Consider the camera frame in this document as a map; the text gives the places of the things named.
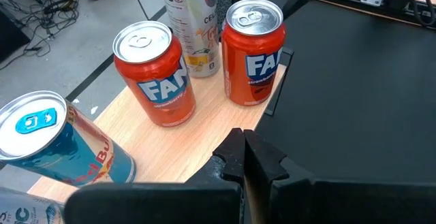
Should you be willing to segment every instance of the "pull tab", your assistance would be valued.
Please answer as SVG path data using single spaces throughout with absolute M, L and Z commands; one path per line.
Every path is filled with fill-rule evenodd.
M 243 27 L 248 27 L 262 19 L 260 12 L 248 12 L 244 16 L 238 18 L 238 23 Z
M 151 39 L 147 37 L 139 37 L 135 35 L 129 39 L 129 45 L 131 47 L 144 48 L 151 43 Z
M 54 108 L 34 112 L 23 116 L 15 125 L 15 130 L 21 134 L 32 133 L 38 129 L 56 124 L 57 113 Z

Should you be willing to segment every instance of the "fanta logo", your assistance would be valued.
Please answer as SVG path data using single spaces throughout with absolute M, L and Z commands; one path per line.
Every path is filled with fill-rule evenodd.
M 138 83 L 148 99 L 154 103 L 165 103 L 175 98 L 186 89 L 188 80 L 185 61 L 180 58 L 179 66 L 170 77 L 164 80 L 153 80 Z
M 247 66 L 247 76 L 252 80 L 259 80 L 269 77 L 277 70 L 281 51 L 282 48 L 268 56 L 266 54 L 246 56 L 245 64 Z

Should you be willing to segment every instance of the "can lid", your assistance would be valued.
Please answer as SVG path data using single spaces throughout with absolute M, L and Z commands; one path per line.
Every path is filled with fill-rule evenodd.
M 52 91 L 22 95 L 0 109 L 0 160 L 19 159 L 45 148 L 62 130 L 67 104 Z
M 241 0 L 230 6 L 226 19 L 244 35 L 264 35 L 280 27 L 283 12 L 267 0 Z
M 115 55 L 128 63 L 156 59 L 170 46 L 172 34 L 165 24 L 146 20 L 124 28 L 112 45 Z

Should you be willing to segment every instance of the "soda can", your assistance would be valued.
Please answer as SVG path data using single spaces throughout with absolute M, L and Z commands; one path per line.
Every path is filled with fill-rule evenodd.
M 0 110 L 0 160 L 81 187 L 132 182 L 136 165 L 62 96 L 22 95 Z
M 114 40 L 115 66 L 149 118 L 171 127 L 196 108 L 180 42 L 160 22 L 143 21 Z
M 280 8 L 267 0 L 242 0 L 226 14 L 221 36 L 225 93 L 254 106 L 271 94 L 286 29 Z
M 63 206 L 34 195 L 0 187 L 1 224 L 64 224 Z
M 217 0 L 164 0 L 171 27 L 182 44 L 189 75 L 203 78 L 220 66 Z

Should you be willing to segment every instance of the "gray floor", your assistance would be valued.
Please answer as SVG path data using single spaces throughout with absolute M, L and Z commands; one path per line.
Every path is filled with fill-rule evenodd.
M 33 0 L 16 0 L 31 5 Z M 164 0 L 140 0 L 151 18 L 163 6 Z M 112 54 L 115 35 L 127 25 L 146 20 L 136 0 L 80 0 L 80 16 L 73 26 L 50 41 L 51 51 L 44 57 L 22 57 L 0 71 L 0 106 L 22 94 L 55 91 L 69 95 L 90 73 Z M 167 14 L 159 21 L 169 24 Z M 37 32 L 45 36 L 45 31 Z M 16 51 L 10 59 L 22 53 Z M 82 113 L 95 119 L 124 89 L 125 83 L 112 64 L 74 101 Z M 27 191 L 40 176 L 7 165 L 0 171 L 0 186 Z

